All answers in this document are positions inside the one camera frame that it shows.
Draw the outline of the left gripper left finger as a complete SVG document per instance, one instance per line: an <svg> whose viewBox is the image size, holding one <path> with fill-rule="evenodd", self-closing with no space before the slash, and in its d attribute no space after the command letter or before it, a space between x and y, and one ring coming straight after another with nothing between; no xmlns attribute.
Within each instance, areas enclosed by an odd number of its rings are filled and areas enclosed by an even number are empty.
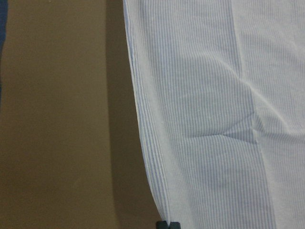
<svg viewBox="0 0 305 229"><path fill-rule="evenodd" d="M166 221L157 221L156 229L168 229L168 224Z"/></svg>

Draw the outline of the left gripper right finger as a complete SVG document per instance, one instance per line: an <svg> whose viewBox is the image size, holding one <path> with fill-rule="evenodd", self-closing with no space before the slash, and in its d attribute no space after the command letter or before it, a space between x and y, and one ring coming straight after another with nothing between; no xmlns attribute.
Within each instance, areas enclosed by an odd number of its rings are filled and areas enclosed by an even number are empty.
<svg viewBox="0 0 305 229"><path fill-rule="evenodd" d="M180 229L180 223L179 222L170 222L168 229Z"/></svg>

